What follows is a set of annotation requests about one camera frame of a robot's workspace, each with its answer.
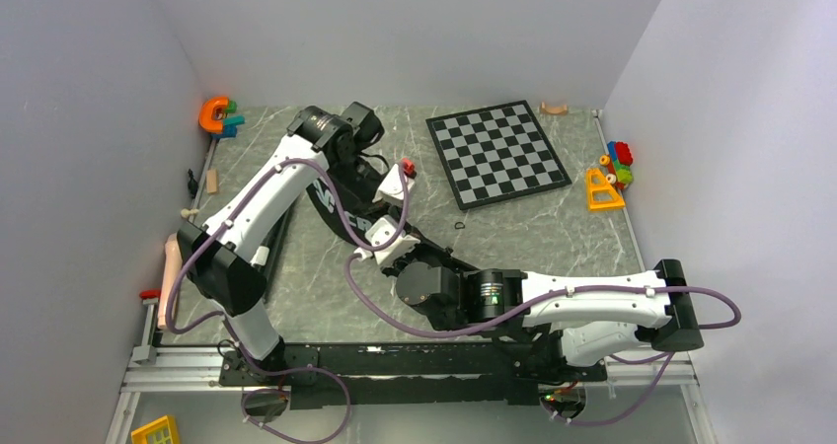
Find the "black racket bag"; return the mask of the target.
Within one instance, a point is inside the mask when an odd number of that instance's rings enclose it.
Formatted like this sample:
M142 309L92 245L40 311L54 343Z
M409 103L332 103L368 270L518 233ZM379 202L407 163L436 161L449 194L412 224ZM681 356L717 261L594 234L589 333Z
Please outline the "black racket bag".
M328 190L327 185L321 179L315 179L306 188L306 192L325 224L335 235L349 244L353 243L352 237L348 234L350 231L354 232L356 236L364 238L368 229L379 218L388 215L398 222L402 213L399 207L386 202L376 202L373 206L342 206L348 222L348 225L344 226L337 214L337 205L333 193ZM405 230L407 234L420 240L429 240L417 227L411 224L407 224Z

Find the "black shuttlecock tube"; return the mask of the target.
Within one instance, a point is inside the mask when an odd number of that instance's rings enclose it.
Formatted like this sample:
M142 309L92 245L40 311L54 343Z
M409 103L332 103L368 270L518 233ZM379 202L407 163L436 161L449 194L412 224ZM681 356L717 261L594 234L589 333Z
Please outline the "black shuttlecock tube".
M279 271L279 260L294 210L295 204L292 203L268 231L253 257L252 266L266 279L266 290L262 296L265 304L271 294L272 282Z

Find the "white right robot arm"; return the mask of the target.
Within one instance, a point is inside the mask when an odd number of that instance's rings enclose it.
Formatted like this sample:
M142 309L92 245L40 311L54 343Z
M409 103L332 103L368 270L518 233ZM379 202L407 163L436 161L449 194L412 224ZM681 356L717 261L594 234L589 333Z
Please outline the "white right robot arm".
M420 244L380 269L395 279L397 297L427 319L435 338L531 342L539 333L559 332L559 343L543 356L557 380L642 343L668 353L704 345L677 259L629 275L555 276L477 269Z

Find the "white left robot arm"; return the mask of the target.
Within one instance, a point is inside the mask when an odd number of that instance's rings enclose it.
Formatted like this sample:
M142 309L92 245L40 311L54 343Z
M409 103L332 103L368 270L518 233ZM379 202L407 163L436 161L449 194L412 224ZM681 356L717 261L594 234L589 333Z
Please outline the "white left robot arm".
M266 312L266 277L252 260L302 194L346 242L364 236L387 214L387 204L373 199L385 176L363 157L383 134L373 109L361 103L339 115L309 106L293 118L268 162L225 207L201 225L186 222L178 231L187 278L249 352L244 369L258 384L281 376L285 344Z

